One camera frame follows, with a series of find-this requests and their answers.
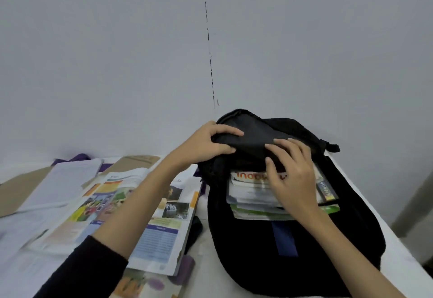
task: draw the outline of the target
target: wall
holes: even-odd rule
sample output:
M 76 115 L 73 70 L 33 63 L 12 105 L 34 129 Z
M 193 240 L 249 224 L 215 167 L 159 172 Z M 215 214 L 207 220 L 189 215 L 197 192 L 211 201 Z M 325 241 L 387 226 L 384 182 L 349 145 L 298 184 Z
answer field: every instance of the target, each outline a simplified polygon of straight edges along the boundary
M 432 169 L 431 0 L 0 3 L 0 160 L 165 153 L 242 107 L 340 144 L 388 223 Z
M 166 153 L 214 117 L 204 0 L 0 0 L 0 163 Z

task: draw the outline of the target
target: black dashed line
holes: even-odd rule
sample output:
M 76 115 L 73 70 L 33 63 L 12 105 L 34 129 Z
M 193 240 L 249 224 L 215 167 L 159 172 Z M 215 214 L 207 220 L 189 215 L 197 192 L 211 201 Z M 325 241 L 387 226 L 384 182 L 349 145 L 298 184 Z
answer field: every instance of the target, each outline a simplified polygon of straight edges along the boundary
M 204 10 L 206 12 L 206 23 L 207 23 L 207 4 L 206 0 L 204 0 Z M 207 41 L 210 43 L 209 39 L 209 27 L 207 27 Z M 212 75 L 212 56 L 210 54 L 210 45 L 209 45 L 209 64 L 210 64 L 210 81 L 212 82 L 212 96 L 214 98 L 214 108 L 215 108 L 215 93 L 214 93 L 214 76 Z

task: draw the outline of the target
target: person's right arm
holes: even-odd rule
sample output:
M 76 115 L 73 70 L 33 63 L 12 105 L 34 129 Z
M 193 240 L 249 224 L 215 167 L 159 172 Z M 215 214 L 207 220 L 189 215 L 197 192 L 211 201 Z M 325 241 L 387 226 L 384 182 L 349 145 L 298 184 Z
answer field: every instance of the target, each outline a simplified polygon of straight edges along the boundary
M 316 182 L 308 146 L 293 139 L 275 139 L 265 147 L 286 168 L 285 180 L 278 177 L 271 158 L 266 158 L 270 186 L 288 213 L 316 239 L 354 298 L 404 298 L 317 206 Z

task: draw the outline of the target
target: forearm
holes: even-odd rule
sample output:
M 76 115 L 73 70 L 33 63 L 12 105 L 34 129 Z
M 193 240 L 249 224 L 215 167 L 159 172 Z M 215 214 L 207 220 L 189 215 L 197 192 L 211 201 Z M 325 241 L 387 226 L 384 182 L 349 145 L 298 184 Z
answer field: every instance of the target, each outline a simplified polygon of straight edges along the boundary
M 317 209 L 314 216 L 302 225 L 326 252 L 354 298 L 404 298 L 341 233 L 326 213 Z
M 170 183 L 182 168 L 184 165 L 169 154 L 93 237 L 128 259 Z

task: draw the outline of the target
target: hand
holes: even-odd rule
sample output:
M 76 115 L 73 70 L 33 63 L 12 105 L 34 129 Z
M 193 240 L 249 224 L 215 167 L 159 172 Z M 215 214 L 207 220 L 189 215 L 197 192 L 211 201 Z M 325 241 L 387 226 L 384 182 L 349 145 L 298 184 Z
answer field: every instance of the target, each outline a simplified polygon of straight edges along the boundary
M 191 164 L 207 161 L 220 154 L 235 153 L 236 149 L 226 144 L 213 143 L 211 137 L 215 134 L 233 134 L 243 136 L 243 131 L 227 125 L 216 125 L 215 121 L 209 121 L 198 128 L 191 137 L 172 153 L 174 158 L 181 162 L 183 168 Z
M 289 138 L 274 139 L 265 147 L 273 152 L 283 164 L 287 177 L 281 180 L 271 158 L 266 158 L 266 173 L 269 184 L 284 209 L 302 225 L 315 215 L 317 206 L 316 177 L 314 175 L 311 150 L 304 143 Z

